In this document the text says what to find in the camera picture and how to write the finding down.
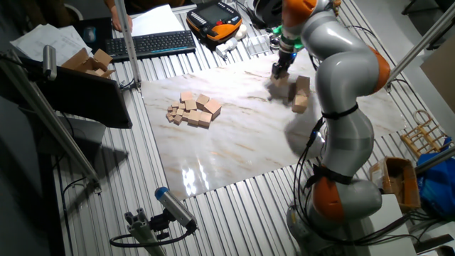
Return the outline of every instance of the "cardboard box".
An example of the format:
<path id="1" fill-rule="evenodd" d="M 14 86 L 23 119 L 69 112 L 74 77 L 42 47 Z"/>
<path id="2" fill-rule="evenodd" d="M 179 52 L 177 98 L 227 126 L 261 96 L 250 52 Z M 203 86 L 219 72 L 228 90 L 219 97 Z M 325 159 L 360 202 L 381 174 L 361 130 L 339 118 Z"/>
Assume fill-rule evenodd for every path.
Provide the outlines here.
<path id="1" fill-rule="evenodd" d="M 455 36 L 446 40 L 435 50 L 420 68 L 455 112 Z"/>
<path id="2" fill-rule="evenodd" d="M 386 194 L 395 194 L 403 213 L 420 208 L 417 176 L 411 161 L 388 157 L 370 168 L 371 181 Z"/>
<path id="3" fill-rule="evenodd" d="M 107 66 L 112 58 L 103 50 L 99 49 L 92 57 L 89 57 L 87 50 L 83 48 L 73 57 L 63 63 L 62 68 L 76 70 L 79 72 L 109 78 L 114 70 L 108 70 Z"/>

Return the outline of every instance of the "small cardboard box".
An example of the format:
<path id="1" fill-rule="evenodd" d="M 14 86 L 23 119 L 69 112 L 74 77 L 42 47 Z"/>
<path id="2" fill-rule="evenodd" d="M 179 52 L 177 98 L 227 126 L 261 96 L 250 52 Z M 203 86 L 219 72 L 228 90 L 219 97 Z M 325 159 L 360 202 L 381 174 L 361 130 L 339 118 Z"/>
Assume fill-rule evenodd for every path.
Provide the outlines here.
<path id="1" fill-rule="evenodd" d="M 87 54 L 87 50 L 85 50 L 85 48 L 82 48 L 82 50 L 80 50 L 73 57 L 63 63 L 62 68 L 76 70 L 79 72 L 100 76 L 102 78 L 109 78 L 109 76 L 114 72 L 113 70 L 107 69 L 107 66 L 111 60 L 112 57 L 101 49 L 97 50 L 92 58 Z"/>
<path id="2" fill-rule="evenodd" d="M 388 157 L 370 168 L 371 181 L 386 194 L 395 194 L 403 213 L 420 208 L 417 176 L 411 161 Z"/>

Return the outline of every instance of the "metal pole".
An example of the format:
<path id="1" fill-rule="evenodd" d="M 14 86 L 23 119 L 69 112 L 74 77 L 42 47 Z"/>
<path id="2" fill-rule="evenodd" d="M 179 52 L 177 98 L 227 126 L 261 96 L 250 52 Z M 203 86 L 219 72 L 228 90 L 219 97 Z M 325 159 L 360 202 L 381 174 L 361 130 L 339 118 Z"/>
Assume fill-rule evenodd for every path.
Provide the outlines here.
<path id="1" fill-rule="evenodd" d="M 428 159 L 423 164 L 420 164 L 418 167 L 415 168 L 415 173 L 420 174 L 437 164 L 440 164 L 443 161 L 455 156 L 455 146 L 448 148 L 447 150 L 433 156 L 432 158 Z"/>
<path id="2" fill-rule="evenodd" d="M 9 51 L 7 56 L 12 60 L 19 63 L 21 62 L 13 51 Z M 27 74 L 24 72 L 23 68 L 6 60 L 0 60 L 0 68 L 4 70 L 5 74 L 8 75 L 8 78 L 16 86 L 18 91 L 35 110 L 44 125 L 47 126 L 52 135 L 60 142 L 60 145 L 68 156 L 79 164 L 84 175 L 86 175 L 89 180 L 98 182 L 99 180 L 96 171 L 85 158 L 83 152 L 77 146 L 65 126 L 63 126 L 56 117 L 52 107 L 38 86 L 34 82 L 28 80 Z"/>
<path id="3" fill-rule="evenodd" d="M 133 70 L 134 82 L 138 88 L 141 87 L 141 76 L 139 74 L 139 66 L 137 65 L 136 51 L 134 49 L 133 38 L 131 36 L 131 28 L 128 23 L 127 9 L 123 0 L 115 0 L 115 7 L 117 7 L 117 13 L 119 14 L 120 25 L 122 26 L 123 39 L 127 46 L 127 52 L 129 56 L 129 62 L 131 63 L 131 69 Z"/>
<path id="4" fill-rule="evenodd" d="M 395 68 L 390 72 L 387 84 L 392 82 L 392 80 L 394 80 L 406 68 L 406 66 L 414 60 L 415 56 L 417 56 L 417 54 L 419 54 L 440 31 L 445 29 L 445 26 L 447 26 L 448 22 L 450 22 L 453 17 L 455 17 L 455 3 L 453 3 L 442 15 L 442 17 L 425 33 L 421 41 L 414 46 L 402 60 L 399 61 Z"/>

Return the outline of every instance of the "pile of wooden blocks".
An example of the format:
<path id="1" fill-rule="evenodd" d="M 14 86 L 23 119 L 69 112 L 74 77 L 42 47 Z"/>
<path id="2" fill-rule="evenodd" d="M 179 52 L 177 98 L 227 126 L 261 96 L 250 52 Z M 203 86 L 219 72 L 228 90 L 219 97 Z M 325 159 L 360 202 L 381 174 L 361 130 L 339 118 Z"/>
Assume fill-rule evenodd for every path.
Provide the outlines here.
<path id="1" fill-rule="evenodd" d="M 180 125 L 182 121 L 187 121 L 188 124 L 196 127 L 209 128 L 210 123 L 220 113 L 221 105 L 218 101 L 202 94 L 197 100 L 194 100 L 192 92 L 182 92 L 180 102 L 176 101 L 168 107 L 166 118 L 177 125 Z"/>

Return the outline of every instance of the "computer monitor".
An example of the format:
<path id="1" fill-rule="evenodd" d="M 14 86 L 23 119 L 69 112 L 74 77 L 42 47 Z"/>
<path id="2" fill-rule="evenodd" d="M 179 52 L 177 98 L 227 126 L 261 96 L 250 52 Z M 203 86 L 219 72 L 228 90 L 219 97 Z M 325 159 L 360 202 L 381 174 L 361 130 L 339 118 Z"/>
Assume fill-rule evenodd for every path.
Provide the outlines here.
<path id="1" fill-rule="evenodd" d="M 42 62 L 21 58 L 28 69 L 43 72 Z M 36 81 L 50 106 L 93 119 L 106 127 L 128 129 L 131 119 L 117 81 L 57 67 L 54 81 Z"/>

